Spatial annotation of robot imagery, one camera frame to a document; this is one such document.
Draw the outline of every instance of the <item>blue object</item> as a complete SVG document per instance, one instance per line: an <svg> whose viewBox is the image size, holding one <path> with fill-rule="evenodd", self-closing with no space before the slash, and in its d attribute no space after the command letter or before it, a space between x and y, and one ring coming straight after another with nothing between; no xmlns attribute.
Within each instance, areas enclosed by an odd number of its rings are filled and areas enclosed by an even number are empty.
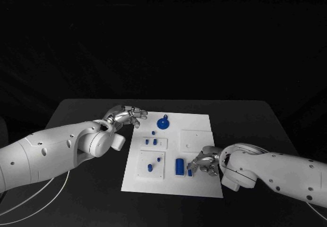
<svg viewBox="0 0 327 227"><path fill-rule="evenodd" d="M194 176L194 172L192 169L188 170L188 176Z"/></svg>
<svg viewBox="0 0 327 227"><path fill-rule="evenodd" d="M176 159L176 175L185 175L185 160L182 158Z"/></svg>
<svg viewBox="0 0 327 227"><path fill-rule="evenodd" d="M169 116L165 115L162 119L158 121L158 126L160 129L166 129L169 127Z"/></svg>
<svg viewBox="0 0 327 227"><path fill-rule="evenodd" d="M149 172L152 172L152 164L149 164Z"/></svg>

